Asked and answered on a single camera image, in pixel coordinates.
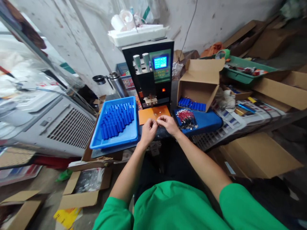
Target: yellow paper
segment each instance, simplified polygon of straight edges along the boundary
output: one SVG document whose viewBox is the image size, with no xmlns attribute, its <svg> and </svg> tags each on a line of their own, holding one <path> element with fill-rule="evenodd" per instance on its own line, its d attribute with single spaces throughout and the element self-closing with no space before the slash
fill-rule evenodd
<svg viewBox="0 0 307 230">
<path fill-rule="evenodd" d="M 81 208 L 58 210 L 53 218 L 55 218 L 56 221 L 61 223 L 65 228 L 72 230 L 72 225 L 80 211 Z"/>
</svg>

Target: green sleeve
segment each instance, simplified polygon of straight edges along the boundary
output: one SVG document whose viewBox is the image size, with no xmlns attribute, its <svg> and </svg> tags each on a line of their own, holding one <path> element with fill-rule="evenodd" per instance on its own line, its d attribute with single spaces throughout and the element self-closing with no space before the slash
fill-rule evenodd
<svg viewBox="0 0 307 230">
<path fill-rule="evenodd" d="M 93 230 L 132 229 L 134 218 L 127 204 L 114 197 L 109 197 L 95 220 Z"/>
<path fill-rule="evenodd" d="M 240 184 L 223 188 L 220 206 L 225 222 L 232 229 L 287 229 Z"/>
</svg>

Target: forearm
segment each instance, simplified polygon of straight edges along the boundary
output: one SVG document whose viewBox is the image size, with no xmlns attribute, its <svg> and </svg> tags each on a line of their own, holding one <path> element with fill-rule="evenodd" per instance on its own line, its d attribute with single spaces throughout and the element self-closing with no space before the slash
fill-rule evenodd
<svg viewBox="0 0 307 230">
<path fill-rule="evenodd" d="M 118 176 L 111 190 L 110 197 L 123 200 L 127 204 L 130 203 L 140 176 L 146 148 L 147 146 L 141 142 L 137 144 L 134 153 Z"/>
<path fill-rule="evenodd" d="M 186 157 L 201 180 L 209 187 L 217 201 L 221 190 L 231 180 L 207 154 L 195 146 L 182 132 L 175 136 Z"/>
</svg>

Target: orange cloth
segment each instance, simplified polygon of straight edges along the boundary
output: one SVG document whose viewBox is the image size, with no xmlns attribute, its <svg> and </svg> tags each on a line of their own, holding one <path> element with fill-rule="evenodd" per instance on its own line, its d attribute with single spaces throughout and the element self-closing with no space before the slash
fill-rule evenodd
<svg viewBox="0 0 307 230">
<path fill-rule="evenodd" d="M 210 48 L 204 50 L 201 53 L 201 58 L 203 58 L 203 57 L 210 57 L 213 54 L 216 54 L 217 52 L 219 52 L 220 50 L 223 50 L 223 49 L 225 49 L 223 44 L 221 42 L 216 42 L 212 46 L 210 46 Z"/>
</svg>

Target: person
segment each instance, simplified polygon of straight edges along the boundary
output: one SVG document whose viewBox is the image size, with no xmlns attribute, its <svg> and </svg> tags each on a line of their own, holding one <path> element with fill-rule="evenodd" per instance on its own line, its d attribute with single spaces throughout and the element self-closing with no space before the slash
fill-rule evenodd
<svg viewBox="0 0 307 230">
<path fill-rule="evenodd" d="M 145 153 L 158 125 L 164 126 L 179 144 L 166 143 L 166 147 L 170 146 L 168 151 L 173 153 L 166 157 L 171 160 L 166 161 L 164 174 L 148 164 L 148 153 Z M 182 150 L 180 147 L 179 150 L 184 158 L 177 148 L 174 151 L 176 145 L 181 147 Z M 207 196 L 199 189 L 197 180 L 211 190 L 224 218 L 213 210 Z M 134 192 L 136 201 L 132 214 L 128 205 Z M 144 124 L 141 140 L 117 178 L 93 229 L 287 228 L 242 185 L 232 183 L 224 171 L 179 130 L 172 117 L 162 115 L 157 121 L 149 119 Z"/>
</svg>

